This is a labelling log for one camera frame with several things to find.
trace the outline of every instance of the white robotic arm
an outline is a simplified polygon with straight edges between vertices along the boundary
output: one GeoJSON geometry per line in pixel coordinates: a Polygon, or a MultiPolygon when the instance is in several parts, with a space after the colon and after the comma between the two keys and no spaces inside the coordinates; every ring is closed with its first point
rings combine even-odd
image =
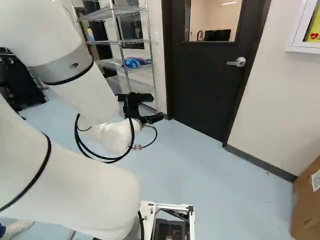
{"type": "MultiPolygon", "coordinates": [[[[78,109],[83,116],[79,128],[92,127],[89,134],[98,140],[103,135],[102,143],[114,153],[128,148],[129,121],[108,124],[119,112],[117,99],[57,0],[2,1],[0,33],[0,47],[10,49],[32,74],[78,109]]],[[[138,133],[141,123],[132,121],[138,133]]],[[[0,208],[32,181],[49,148],[46,137],[0,96],[0,208]]],[[[133,225],[140,201],[140,184],[132,173],[52,142],[39,179],[0,216],[121,240],[133,225]]]]}

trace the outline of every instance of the silver door lever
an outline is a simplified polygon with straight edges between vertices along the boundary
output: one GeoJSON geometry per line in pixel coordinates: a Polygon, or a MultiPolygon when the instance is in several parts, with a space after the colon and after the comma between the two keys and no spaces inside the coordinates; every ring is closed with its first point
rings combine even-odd
{"type": "Polygon", "coordinates": [[[241,56],[238,57],[235,61],[227,61],[226,64],[227,65],[231,65],[231,66],[236,66],[238,68],[243,68],[247,63],[247,60],[241,56]]]}

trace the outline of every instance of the light blue floor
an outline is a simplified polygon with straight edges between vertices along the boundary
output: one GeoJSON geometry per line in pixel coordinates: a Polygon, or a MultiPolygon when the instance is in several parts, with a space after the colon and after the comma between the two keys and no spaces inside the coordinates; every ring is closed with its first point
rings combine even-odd
{"type": "MultiPolygon", "coordinates": [[[[53,141],[79,153],[73,132],[77,112],[51,91],[46,95],[47,103],[20,114],[53,141]]],[[[232,155],[220,142],[175,120],[163,120],[155,127],[158,139],[151,147],[132,151],[116,163],[137,175],[144,200],[193,204],[197,240],[291,239],[291,183],[232,155]]],[[[136,143],[148,143],[153,137],[152,129],[144,129],[136,143]]],[[[86,136],[83,139],[94,151],[106,154],[86,136]]],[[[68,234],[64,227],[36,223],[17,239],[65,240],[68,234]]],[[[79,235],[75,239],[92,238],[79,235]]]]}

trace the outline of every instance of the door frame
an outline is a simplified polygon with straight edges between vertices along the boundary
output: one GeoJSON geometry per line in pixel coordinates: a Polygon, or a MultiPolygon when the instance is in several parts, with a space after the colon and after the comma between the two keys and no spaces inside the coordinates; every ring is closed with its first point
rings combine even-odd
{"type": "MultiPolygon", "coordinates": [[[[166,107],[167,107],[167,116],[168,119],[172,119],[173,117],[173,108],[172,108],[172,96],[174,94],[173,92],[173,82],[172,82],[172,76],[173,76],[173,64],[172,64],[172,56],[171,56],[171,31],[170,31],[170,26],[171,26],[171,17],[170,17],[170,2],[172,0],[161,0],[162,3],[162,27],[163,27],[163,48],[164,48],[164,72],[165,72],[165,85],[166,85],[166,107]]],[[[247,56],[246,59],[246,67],[244,71],[244,79],[241,83],[241,86],[239,88],[239,91],[237,93],[235,103],[233,106],[232,114],[229,119],[228,123],[228,128],[226,130],[226,134],[224,137],[224,140],[222,142],[222,147],[226,148],[227,142],[231,133],[231,129],[233,127],[233,124],[236,119],[236,115],[241,103],[241,99],[244,95],[245,88],[250,76],[250,72],[252,69],[252,66],[254,64],[256,54],[258,51],[259,43],[264,31],[265,23],[267,20],[270,4],[272,0],[261,0],[263,4],[262,8],[262,14],[260,15],[261,18],[259,19],[259,27],[256,32],[256,36],[254,39],[253,46],[247,56]]]]}

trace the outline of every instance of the dark brown door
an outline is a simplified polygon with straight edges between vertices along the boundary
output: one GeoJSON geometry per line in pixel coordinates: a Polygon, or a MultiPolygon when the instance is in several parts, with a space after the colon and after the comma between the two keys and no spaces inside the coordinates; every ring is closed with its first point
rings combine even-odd
{"type": "Polygon", "coordinates": [[[264,3],[166,2],[165,66],[169,114],[174,119],[224,141],[245,72],[251,68],[251,64],[243,66],[240,62],[255,53],[264,3]]]}

